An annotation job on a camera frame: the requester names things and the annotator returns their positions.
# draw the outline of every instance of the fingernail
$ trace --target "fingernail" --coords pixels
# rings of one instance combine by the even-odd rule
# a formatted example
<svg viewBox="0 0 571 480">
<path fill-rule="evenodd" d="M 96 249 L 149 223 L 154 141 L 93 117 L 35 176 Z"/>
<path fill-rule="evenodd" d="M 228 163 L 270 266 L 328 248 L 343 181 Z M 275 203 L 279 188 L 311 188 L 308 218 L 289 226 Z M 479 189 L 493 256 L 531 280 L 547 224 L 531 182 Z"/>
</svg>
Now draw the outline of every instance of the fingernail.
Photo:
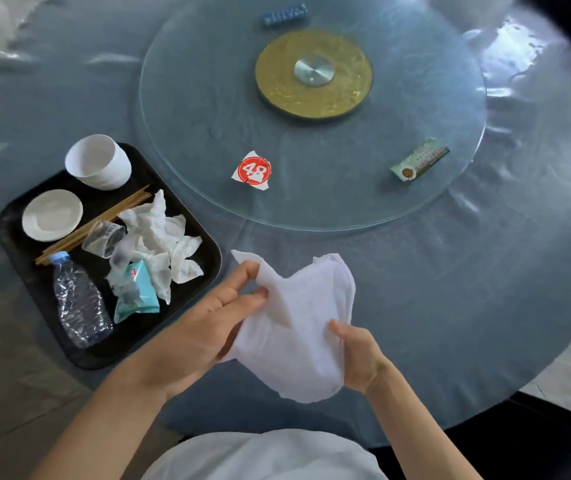
<svg viewBox="0 0 571 480">
<path fill-rule="evenodd" d="M 260 286 L 252 294 L 254 296 L 257 296 L 257 297 L 263 298 L 263 299 L 266 299 L 269 296 L 269 292 L 267 291 L 267 288 L 265 288 L 264 286 Z"/>
</svg>

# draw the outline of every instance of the blue dice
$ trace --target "blue dice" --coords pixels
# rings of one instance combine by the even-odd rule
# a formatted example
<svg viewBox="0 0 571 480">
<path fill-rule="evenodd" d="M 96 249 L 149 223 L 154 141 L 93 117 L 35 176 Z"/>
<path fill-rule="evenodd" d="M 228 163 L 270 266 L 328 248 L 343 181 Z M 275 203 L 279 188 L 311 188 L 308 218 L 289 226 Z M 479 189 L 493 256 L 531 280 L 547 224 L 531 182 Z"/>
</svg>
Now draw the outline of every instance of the blue dice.
<svg viewBox="0 0 571 480">
<path fill-rule="evenodd" d="M 263 15 L 263 23 L 269 27 L 270 25 L 276 25 L 277 23 L 284 23 L 289 22 L 290 20 L 303 18 L 306 16 L 306 13 L 308 13 L 308 9 L 306 8 L 306 5 L 301 3 L 299 5 L 289 6 L 284 10 L 265 13 Z"/>
</svg>

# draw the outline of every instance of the round table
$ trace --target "round table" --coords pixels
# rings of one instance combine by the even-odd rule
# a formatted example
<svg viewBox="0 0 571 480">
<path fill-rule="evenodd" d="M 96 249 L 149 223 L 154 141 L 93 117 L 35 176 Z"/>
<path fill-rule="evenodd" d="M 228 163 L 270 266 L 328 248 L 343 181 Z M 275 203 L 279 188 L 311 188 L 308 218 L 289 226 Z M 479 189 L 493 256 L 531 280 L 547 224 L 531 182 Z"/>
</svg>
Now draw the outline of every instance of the round table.
<svg viewBox="0 0 571 480">
<path fill-rule="evenodd" d="M 62 169 L 76 140 L 111 135 L 148 157 L 217 240 L 226 273 L 233 248 L 259 254 L 282 276 L 339 253 L 357 284 L 353 323 L 370 329 L 442 427 L 506 399 L 571 341 L 571 44 L 511 0 L 384 1 L 382 13 L 414 4 L 442 17 L 485 81 L 480 147 L 434 201 L 341 232 L 278 228 L 223 209 L 171 170 L 139 105 L 148 48 L 169 15 L 189 19 L 194 0 L 47 0 L 0 54 L 0 211 Z M 255 9 L 243 0 L 237 8 Z M 190 118 L 178 114 L 177 124 Z M 66 363 L 1 249 L 0 290 L 62 366 L 92 387 L 105 377 Z M 238 363 L 215 367 L 161 418 L 192 435 L 308 428 L 386 443 L 360 395 L 297 404 Z"/>
</svg>

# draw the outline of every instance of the bamboo chopsticks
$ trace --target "bamboo chopsticks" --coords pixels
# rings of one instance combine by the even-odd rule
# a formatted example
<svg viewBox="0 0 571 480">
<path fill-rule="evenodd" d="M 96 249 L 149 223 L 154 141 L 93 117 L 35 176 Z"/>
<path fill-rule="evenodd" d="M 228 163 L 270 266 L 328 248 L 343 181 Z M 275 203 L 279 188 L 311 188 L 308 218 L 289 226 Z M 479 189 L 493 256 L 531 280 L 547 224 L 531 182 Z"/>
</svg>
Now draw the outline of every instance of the bamboo chopsticks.
<svg viewBox="0 0 571 480">
<path fill-rule="evenodd" d="M 101 215 L 95 217 L 87 224 L 82 225 L 81 227 L 76 229 L 76 231 L 67 234 L 67 236 L 58 240 L 47 249 L 43 250 L 41 256 L 35 259 L 34 262 L 38 265 L 44 266 L 49 263 L 50 255 L 57 253 L 59 251 L 73 250 L 85 240 L 85 238 L 88 236 L 90 232 L 90 229 L 92 229 L 92 226 L 96 222 L 98 221 L 114 222 L 118 218 L 118 215 L 124 210 L 136 207 L 137 205 L 142 204 L 150 197 L 152 197 L 151 193 L 145 191 L 149 186 L 150 185 L 146 185 L 144 188 L 130 195 L 130 197 L 127 197 L 123 199 L 121 202 L 117 203 L 115 206 L 110 207 Z"/>
</svg>

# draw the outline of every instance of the gold turntable center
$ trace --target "gold turntable center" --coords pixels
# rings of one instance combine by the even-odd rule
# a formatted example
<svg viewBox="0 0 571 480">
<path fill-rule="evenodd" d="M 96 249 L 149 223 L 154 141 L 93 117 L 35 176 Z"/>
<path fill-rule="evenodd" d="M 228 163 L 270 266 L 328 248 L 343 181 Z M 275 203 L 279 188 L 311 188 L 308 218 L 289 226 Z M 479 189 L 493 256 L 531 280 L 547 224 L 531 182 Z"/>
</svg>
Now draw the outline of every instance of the gold turntable center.
<svg viewBox="0 0 571 480">
<path fill-rule="evenodd" d="M 268 44 L 255 66 L 258 90 L 275 107 L 301 118 L 335 118 L 370 92 L 372 64 L 351 41 L 330 32 L 287 33 Z"/>
</svg>

